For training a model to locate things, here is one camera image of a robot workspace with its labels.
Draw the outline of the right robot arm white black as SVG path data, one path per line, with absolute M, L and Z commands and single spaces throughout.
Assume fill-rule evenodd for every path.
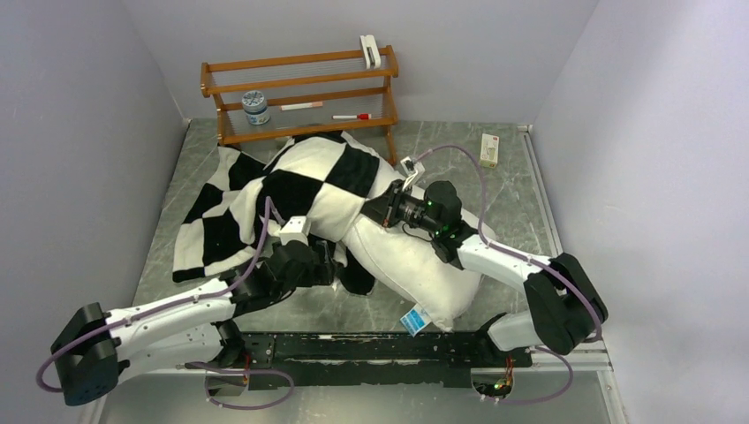
M 385 228 L 404 223 L 424 230 L 441 261 L 524 294 L 526 311 L 498 314 L 478 330 L 492 350 L 541 346 L 566 355 L 601 338 L 608 311 L 579 261 L 570 254 L 528 254 L 487 238 L 480 224 L 463 219 L 462 201 L 451 182 L 434 182 L 416 198 L 404 181 L 396 180 L 366 201 L 362 213 Z

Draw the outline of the black white checkered pillowcase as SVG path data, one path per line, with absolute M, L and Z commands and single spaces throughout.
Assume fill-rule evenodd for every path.
M 289 140 L 268 162 L 235 148 L 217 148 L 219 163 L 178 228 L 171 277 L 175 283 L 217 276 L 250 261 L 262 227 L 275 236 L 279 220 L 304 216 L 310 235 L 326 240 L 343 266 L 340 281 L 368 294 L 391 283 L 385 265 L 366 256 L 355 231 L 373 221 L 364 203 L 384 193 L 399 173 L 347 132 Z

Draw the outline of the white pillow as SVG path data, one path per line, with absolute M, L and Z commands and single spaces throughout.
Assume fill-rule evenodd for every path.
M 358 216 L 341 242 L 376 281 L 423 308 L 437 328 L 451 332 L 473 303 L 481 274 L 442 262 L 425 237 L 421 230 L 406 234 Z

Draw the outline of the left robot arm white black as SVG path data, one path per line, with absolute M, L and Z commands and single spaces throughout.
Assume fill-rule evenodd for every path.
M 205 284 L 139 307 L 80 307 L 50 353 L 68 406 L 101 398 L 118 384 L 159 368 L 193 362 L 229 367 L 247 355 L 235 318 L 284 301 L 299 287 L 330 285 L 339 264 L 333 243 L 275 243 L 239 284 L 228 271 Z

